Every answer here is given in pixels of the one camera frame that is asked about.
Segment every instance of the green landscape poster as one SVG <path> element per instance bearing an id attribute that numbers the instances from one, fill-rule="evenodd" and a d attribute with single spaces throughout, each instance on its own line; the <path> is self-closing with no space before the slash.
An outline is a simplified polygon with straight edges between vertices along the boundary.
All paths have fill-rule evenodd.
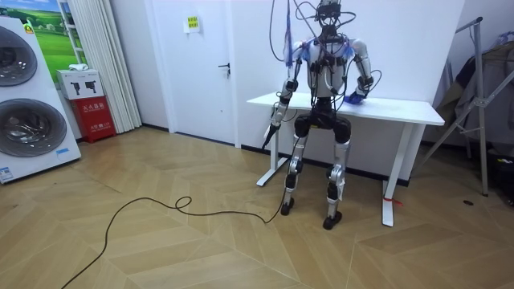
<path id="1" fill-rule="evenodd" d="M 31 22 L 54 82 L 56 70 L 77 63 L 57 0 L 0 0 L 0 8 L 6 8 L 9 17 Z M 72 33 L 78 39 L 76 31 Z"/>

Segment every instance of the dryer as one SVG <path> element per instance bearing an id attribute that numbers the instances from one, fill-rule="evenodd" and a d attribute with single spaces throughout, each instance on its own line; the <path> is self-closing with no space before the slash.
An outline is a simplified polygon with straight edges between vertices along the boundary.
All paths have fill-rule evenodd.
<path id="1" fill-rule="evenodd" d="M 0 182 L 80 158 L 32 29 L 0 17 Z"/>

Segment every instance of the wooden floor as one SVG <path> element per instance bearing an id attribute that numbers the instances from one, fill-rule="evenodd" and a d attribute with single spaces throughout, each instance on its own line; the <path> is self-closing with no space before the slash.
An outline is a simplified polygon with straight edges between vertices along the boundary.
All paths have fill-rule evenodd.
<path id="1" fill-rule="evenodd" d="M 189 212 L 244 210 L 266 218 L 284 171 L 266 187 L 264 155 L 139 128 L 81 144 L 69 166 L 0 187 L 0 289 L 61 288 L 93 260 L 118 208 L 135 197 Z M 381 182 L 349 175 L 343 221 L 321 228 L 324 169 L 306 166 L 288 217 L 186 217 L 143 201 L 111 229 L 108 249 L 69 288 L 514 288 L 514 210 L 460 153 L 440 151 L 400 187 L 394 228 L 381 224 Z M 466 206 L 463 200 L 475 203 Z"/>

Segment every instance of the blue cable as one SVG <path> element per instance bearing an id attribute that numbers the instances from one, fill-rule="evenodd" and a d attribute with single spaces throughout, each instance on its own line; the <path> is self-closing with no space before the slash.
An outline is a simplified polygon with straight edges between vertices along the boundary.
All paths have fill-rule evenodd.
<path id="1" fill-rule="evenodd" d="M 286 41 L 288 41 L 288 58 L 286 60 L 286 66 L 292 67 L 292 35 L 291 35 L 291 3 L 288 0 L 288 17 L 286 24 Z"/>

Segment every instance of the red box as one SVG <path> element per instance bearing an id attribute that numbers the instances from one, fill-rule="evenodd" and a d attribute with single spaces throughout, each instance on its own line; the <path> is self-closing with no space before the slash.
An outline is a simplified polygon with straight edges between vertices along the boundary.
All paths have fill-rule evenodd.
<path id="1" fill-rule="evenodd" d="M 88 143 L 115 136 L 111 112 L 105 96 L 70 100 L 83 139 Z"/>

